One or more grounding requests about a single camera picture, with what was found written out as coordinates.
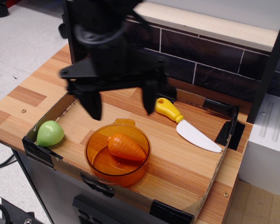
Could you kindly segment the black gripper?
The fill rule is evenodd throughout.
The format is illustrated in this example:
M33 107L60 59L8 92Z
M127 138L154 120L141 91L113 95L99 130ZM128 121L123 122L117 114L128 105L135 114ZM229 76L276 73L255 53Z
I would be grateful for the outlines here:
M77 42L88 56L62 69L60 77L95 120L102 116L101 91L140 87L143 106L151 114L158 90L167 82L167 61L130 44L125 29L121 24L115 32L99 35L81 25L74 28Z

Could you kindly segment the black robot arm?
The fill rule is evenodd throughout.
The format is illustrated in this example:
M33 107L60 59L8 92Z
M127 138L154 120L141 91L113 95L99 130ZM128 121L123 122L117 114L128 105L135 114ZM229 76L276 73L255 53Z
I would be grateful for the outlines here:
M60 71L70 95L95 120L102 115L100 93L140 87L148 114L154 112L159 88L167 82L166 60L141 51L125 35L131 15L149 28L134 8L136 0L75 0L72 31L89 57Z

